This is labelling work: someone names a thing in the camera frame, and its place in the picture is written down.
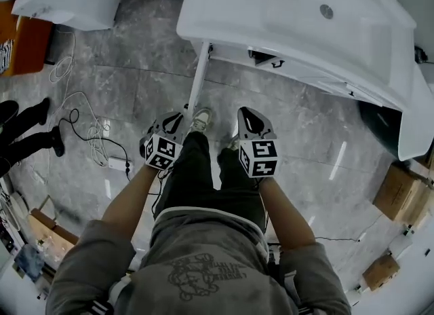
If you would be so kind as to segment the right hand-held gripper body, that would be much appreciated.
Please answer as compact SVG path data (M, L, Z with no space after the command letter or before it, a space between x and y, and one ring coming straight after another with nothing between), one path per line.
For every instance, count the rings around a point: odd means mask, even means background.
M239 162L249 178L273 177L278 168L278 142L272 130L239 131Z

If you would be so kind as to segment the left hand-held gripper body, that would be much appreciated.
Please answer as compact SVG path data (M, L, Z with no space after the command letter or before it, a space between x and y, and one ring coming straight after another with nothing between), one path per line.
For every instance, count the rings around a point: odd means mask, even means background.
M158 170L167 170L178 158L182 149L183 133L170 133L151 126L140 139L140 154L145 164Z

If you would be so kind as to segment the person's left forearm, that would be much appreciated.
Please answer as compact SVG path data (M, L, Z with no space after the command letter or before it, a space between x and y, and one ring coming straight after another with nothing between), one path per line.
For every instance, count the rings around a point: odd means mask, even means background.
M157 174L156 168L144 165L109 204L102 216L102 221L124 238L131 240Z

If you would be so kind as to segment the person's right forearm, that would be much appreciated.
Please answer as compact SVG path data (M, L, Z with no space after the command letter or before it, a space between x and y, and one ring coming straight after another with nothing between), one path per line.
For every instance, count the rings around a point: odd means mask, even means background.
M262 180L259 184L259 193L283 250L294 250L316 243L309 224L292 205L274 178Z

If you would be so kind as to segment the person's left shoe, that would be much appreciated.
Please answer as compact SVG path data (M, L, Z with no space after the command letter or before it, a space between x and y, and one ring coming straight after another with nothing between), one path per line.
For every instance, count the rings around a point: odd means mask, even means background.
M192 132L198 132L204 134L208 126L211 124L212 110L209 108L202 108L198 110L191 121L191 125L187 131L187 134Z

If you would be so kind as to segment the person's dark trousers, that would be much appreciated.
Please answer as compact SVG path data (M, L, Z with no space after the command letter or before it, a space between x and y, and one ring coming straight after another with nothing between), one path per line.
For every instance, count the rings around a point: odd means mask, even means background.
M183 142L179 158L163 188L154 216L181 206L227 212L266 230L266 214L254 179L248 177L238 160L238 152L224 148L217 157L221 187L214 189L207 137L191 132Z

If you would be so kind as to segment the white power adapter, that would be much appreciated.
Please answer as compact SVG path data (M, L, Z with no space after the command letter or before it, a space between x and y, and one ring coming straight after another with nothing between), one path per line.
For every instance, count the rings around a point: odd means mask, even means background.
M123 158L109 157L108 167L113 170L125 172L127 169L132 170L133 164L130 161L127 161Z

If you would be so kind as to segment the white drawer with black knob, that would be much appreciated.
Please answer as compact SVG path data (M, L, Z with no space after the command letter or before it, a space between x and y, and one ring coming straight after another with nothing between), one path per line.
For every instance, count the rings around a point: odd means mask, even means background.
M383 103L381 100L374 98L373 96L364 92L362 89L357 88L348 82L345 83L345 87L346 87L347 95L353 97L355 100L371 103L371 104L379 106L379 107L383 106Z

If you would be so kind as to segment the person's grey sweatshirt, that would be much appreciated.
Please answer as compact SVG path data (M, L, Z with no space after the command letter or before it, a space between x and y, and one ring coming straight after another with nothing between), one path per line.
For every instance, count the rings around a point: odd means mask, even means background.
M47 315L351 315L324 246L282 251L279 278L251 222L208 210L166 210L133 274L129 239L89 222L66 254L46 303Z

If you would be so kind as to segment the wooden stool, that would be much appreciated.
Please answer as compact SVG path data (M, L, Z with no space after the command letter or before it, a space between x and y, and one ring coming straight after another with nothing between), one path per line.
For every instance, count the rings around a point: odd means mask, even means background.
M35 239L42 244L51 244L57 251L66 253L78 242L76 235L59 226L39 209L31 210L28 222Z

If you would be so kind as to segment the large cardboard box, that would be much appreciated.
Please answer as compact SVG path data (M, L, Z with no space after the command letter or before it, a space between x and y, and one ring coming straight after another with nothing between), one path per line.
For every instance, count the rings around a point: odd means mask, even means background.
M373 205L391 221L418 226L434 204L434 181L391 164Z

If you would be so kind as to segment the small cardboard box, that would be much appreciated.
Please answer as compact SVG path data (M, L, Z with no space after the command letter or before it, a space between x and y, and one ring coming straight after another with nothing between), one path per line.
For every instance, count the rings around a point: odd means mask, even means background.
M394 278L400 270L392 255L377 258L362 274L363 280L371 291L375 291Z

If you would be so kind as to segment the black white striped cloth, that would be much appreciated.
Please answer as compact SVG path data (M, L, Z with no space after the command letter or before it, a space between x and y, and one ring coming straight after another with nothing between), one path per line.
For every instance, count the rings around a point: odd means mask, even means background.
M8 39L4 43L0 43L0 74L3 74L9 69L12 60L13 46L13 39Z

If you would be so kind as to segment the black wall valve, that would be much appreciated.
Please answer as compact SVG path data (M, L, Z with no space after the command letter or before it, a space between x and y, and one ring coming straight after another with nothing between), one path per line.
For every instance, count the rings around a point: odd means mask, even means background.
M428 56L426 52L419 46L414 46L414 60L418 64L428 62Z

